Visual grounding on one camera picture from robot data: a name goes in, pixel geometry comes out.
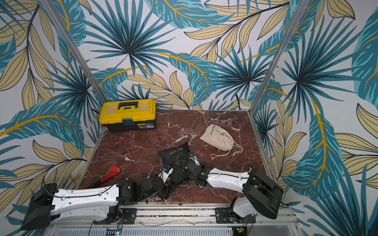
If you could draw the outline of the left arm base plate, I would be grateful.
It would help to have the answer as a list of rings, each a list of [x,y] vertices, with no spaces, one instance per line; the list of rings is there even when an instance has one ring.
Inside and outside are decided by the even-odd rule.
[[[95,225],[133,225],[135,223],[136,208],[119,208],[111,206],[104,220],[95,221]]]

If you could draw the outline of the black drawstring dryer bag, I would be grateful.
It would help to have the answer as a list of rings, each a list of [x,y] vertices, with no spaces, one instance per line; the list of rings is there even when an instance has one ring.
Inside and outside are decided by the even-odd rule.
[[[190,174],[184,166],[185,162],[189,160],[189,152],[188,142],[179,147],[172,147],[158,152],[164,165],[170,166],[173,169],[173,172],[170,174],[171,186],[179,186],[190,180]]]

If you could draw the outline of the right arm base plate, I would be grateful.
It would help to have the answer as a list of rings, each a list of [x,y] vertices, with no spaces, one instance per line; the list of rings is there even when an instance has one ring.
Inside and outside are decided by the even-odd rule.
[[[217,224],[228,224],[228,223],[238,223],[238,224],[252,224],[256,222],[256,216],[254,214],[249,214],[246,217],[241,217],[231,211],[228,207],[217,207],[215,208],[215,218]]]

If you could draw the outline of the beige drawstring dryer bag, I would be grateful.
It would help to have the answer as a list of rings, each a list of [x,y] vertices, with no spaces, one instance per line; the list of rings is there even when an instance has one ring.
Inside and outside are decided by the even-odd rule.
[[[212,160],[217,157],[224,157],[229,155],[234,147],[239,148],[239,150],[236,151],[233,155],[240,154],[244,151],[243,147],[234,141],[233,137],[229,134],[228,131],[216,124],[209,125],[200,139],[221,151],[227,152],[226,154],[210,154]]]

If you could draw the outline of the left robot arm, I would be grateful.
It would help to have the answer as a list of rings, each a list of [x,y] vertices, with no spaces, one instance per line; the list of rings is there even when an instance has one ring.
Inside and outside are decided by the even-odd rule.
[[[68,219],[115,221],[121,214],[120,206],[135,205],[154,196],[166,199],[172,189],[173,185],[160,176],[82,190],[59,189],[56,183],[47,184],[32,195],[20,228],[23,231],[43,229]]]

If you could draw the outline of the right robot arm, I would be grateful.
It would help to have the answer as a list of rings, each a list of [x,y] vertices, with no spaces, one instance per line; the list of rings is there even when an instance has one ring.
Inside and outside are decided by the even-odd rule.
[[[217,168],[196,165],[187,160],[183,167],[193,181],[212,188],[224,188],[242,193],[230,206],[230,213],[239,217],[259,213],[269,219],[276,219],[282,202],[284,190],[274,180],[259,169],[236,173]]]

